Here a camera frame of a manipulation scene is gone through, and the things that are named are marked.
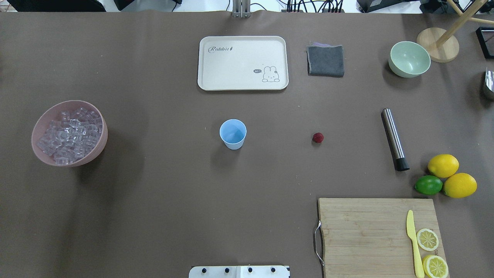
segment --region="black frame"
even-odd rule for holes
[[[475,33],[477,34],[477,38],[479,39],[480,47],[482,48],[482,52],[484,53],[484,57],[486,59],[494,59],[494,53],[490,53],[489,49],[486,45],[486,39],[484,38],[483,31],[489,31],[494,33],[494,28],[491,27],[479,27]]]

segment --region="wooden base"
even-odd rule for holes
[[[417,43],[427,50],[431,60],[439,63],[447,63],[458,56],[460,45],[458,40],[451,36],[442,46],[437,47],[437,40],[446,32],[441,28],[427,28],[420,32],[417,37]]]

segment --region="wooden pole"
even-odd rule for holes
[[[472,15],[474,15],[487,0],[477,0],[460,16],[460,18],[453,23],[453,26],[449,28],[436,42],[437,47],[441,47],[451,36],[465,24]]]
[[[453,0],[446,0],[446,1],[448,1],[448,4],[453,8],[453,10],[458,15],[463,14],[463,12],[458,8],[458,6],[453,2]],[[492,21],[492,20],[480,19],[480,18],[475,18],[475,17],[470,17],[468,20],[474,21],[474,22],[479,22],[479,23],[484,23],[484,24],[494,24],[494,21]]]

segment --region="white floor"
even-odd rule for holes
[[[106,11],[118,12],[117,6],[113,0],[99,0]],[[356,0],[342,0],[343,10],[347,13],[360,13],[358,10],[358,4]],[[286,8],[287,0],[250,0],[250,3],[261,4],[266,10],[281,11]],[[460,5],[466,7],[470,0],[460,0]],[[323,2],[314,2],[316,8],[319,9]],[[307,3],[307,11],[315,12],[311,3]],[[172,0],[135,0],[129,6],[122,11],[142,11],[147,9],[154,9],[159,11],[172,11],[175,7],[175,2]],[[372,13],[422,13],[420,11],[420,2],[403,2],[387,8],[383,8]],[[259,5],[251,5],[251,11],[262,10]],[[175,7],[175,12],[181,11],[217,11],[228,10],[232,11],[232,0],[183,0],[182,5]],[[0,0],[0,11],[15,11],[15,9],[9,5],[8,0]]]

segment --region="lemon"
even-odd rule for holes
[[[448,265],[446,261],[436,255],[427,255],[423,260],[424,272],[431,278],[446,278]]]
[[[417,243],[426,251],[434,251],[439,246],[439,239],[433,230],[420,229],[417,232]]]
[[[447,178],[458,171],[460,164],[456,157],[450,154],[439,154],[434,156],[427,165],[429,172],[438,178]]]
[[[444,194],[453,198],[464,198],[477,190],[477,182],[466,173],[458,173],[449,177],[443,186]]]

